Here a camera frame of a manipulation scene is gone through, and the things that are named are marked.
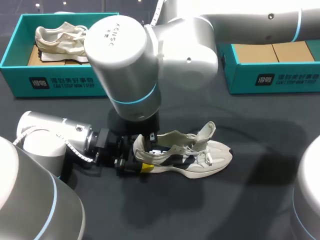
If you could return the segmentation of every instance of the brown cardboard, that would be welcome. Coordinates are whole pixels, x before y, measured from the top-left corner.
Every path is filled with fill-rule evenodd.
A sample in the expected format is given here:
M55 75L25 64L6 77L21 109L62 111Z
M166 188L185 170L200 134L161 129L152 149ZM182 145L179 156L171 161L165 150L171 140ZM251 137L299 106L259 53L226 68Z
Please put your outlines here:
M280 63L315 61L304 41L273 44L273 48Z
M76 61L66 60L64 65L81 65L81 64Z
M246 45L234 44L235 51L241 64L277 63L278 59L271 44Z
M33 46L28 66L58 66L65 65L65 61L53 61L53 62L42 62L39 57L39 50L37 45Z

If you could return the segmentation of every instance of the box label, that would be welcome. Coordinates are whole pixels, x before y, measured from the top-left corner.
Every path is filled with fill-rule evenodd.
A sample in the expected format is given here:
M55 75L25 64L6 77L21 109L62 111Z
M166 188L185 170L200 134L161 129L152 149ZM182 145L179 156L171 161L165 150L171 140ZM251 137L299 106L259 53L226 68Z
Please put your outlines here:
M96 87L92 77L52 77L55 89L91 89Z
M319 79L319 74L280 74L276 84L293 85L293 84L315 84Z
M256 86L270 86L275 78L273 73L259 74L255 85Z
M50 89L47 79L43 76L29 77L29 80L34 89Z

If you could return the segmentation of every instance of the yellow tag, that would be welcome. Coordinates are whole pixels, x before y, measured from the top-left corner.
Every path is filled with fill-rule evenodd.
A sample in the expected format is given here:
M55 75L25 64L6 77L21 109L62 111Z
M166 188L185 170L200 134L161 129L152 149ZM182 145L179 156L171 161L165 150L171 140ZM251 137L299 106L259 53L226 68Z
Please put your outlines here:
M154 169L154 167L155 166L153 165L142 163L142 168L140 173L149 173Z

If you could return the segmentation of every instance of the shoe tongue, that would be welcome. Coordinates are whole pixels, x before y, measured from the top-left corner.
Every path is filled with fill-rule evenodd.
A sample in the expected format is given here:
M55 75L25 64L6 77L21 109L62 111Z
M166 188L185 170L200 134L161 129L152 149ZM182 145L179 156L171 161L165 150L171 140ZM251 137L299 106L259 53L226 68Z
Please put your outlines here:
M192 150L201 151L205 149L215 130L215 124L212 121L208 122L194 138L195 144L192 146Z

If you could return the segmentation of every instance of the black logo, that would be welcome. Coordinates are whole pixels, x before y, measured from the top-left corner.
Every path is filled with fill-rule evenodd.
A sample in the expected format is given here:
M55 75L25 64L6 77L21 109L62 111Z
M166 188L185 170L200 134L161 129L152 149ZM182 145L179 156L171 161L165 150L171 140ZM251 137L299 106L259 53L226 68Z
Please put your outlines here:
M47 79L43 76L29 77L30 83L34 89L49 89Z
M117 39L119 28L120 28L120 24L116 23L115 28L113 29L113 32L112 32L112 36L110 38L111 42L109 43L109 47L113 47L115 45L114 41Z
M256 86L270 86L275 78L275 75L273 73L269 74L259 74L255 85Z

